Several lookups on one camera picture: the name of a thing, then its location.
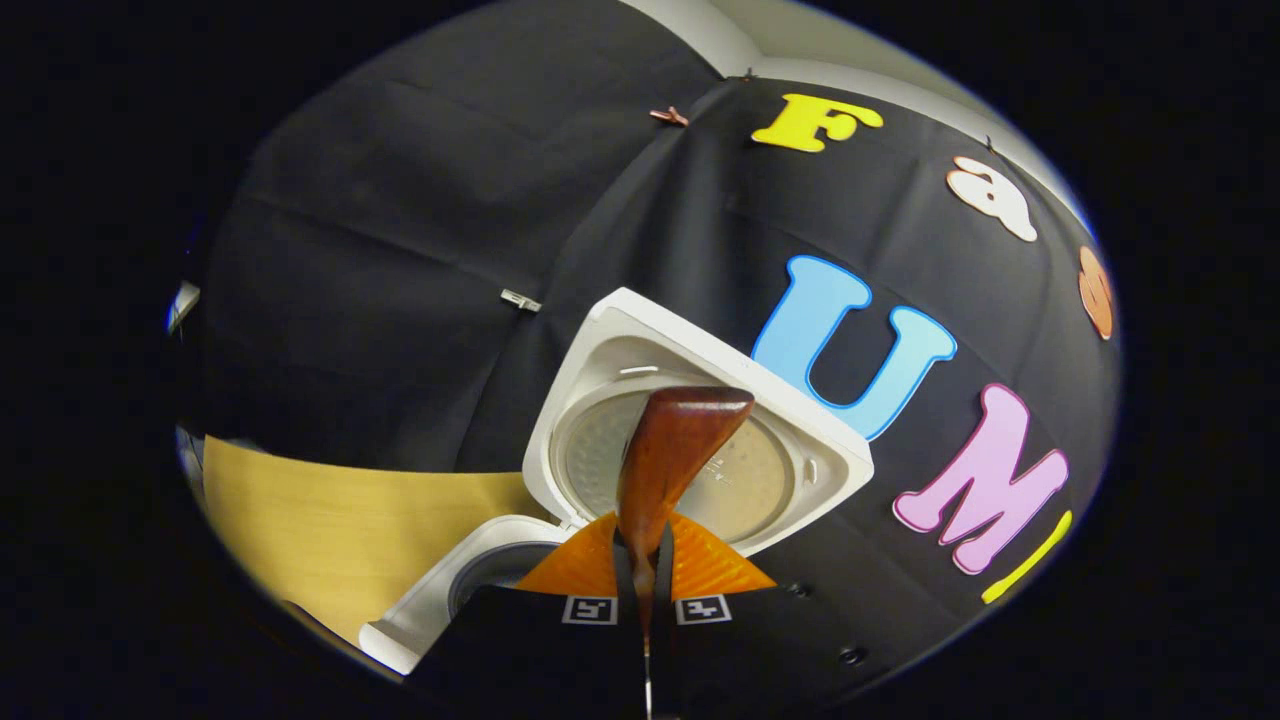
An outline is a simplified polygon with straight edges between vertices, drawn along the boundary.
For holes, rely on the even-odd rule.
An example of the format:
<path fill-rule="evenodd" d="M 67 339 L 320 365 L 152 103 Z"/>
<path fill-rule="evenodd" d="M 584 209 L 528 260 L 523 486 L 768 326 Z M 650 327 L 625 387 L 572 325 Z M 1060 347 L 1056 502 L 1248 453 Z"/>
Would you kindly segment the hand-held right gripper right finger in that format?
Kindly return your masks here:
<path fill-rule="evenodd" d="M 890 674 L 808 585 L 780 584 L 673 515 L 649 626 L 654 719 L 815 719 Z"/>

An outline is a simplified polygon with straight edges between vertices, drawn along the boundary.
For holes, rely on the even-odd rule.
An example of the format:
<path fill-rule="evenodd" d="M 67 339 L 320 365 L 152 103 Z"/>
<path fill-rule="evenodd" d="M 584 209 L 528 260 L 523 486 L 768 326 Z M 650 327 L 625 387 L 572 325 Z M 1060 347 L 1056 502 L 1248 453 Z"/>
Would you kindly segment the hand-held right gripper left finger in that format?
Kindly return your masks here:
<path fill-rule="evenodd" d="M 646 660 L 616 516 L 475 553 L 410 685 L 451 719 L 645 719 Z"/>

